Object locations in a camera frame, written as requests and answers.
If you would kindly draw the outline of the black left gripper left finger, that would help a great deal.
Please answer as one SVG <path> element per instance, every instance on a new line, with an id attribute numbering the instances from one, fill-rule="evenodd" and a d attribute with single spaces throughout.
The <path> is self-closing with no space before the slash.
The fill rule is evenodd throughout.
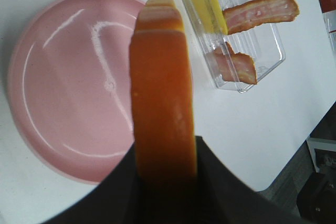
<path id="1" fill-rule="evenodd" d="M 145 223 L 143 190 L 131 146 L 92 192 L 44 223 Z"/>

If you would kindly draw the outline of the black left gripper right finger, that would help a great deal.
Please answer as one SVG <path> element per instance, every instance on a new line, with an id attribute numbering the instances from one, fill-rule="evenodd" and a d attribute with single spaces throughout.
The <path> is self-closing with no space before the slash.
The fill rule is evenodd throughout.
<path id="1" fill-rule="evenodd" d="M 197 184 L 185 223 L 306 223 L 237 178 L 196 136 Z"/>

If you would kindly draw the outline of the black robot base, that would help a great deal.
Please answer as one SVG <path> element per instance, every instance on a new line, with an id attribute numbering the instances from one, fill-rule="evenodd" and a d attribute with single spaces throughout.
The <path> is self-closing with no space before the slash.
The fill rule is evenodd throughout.
<path id="1" fill-rule="evenodd" d="M 335 183 L 312 173 L 297 196 L 300 216 L 313 223 L 335 223 Z"/>

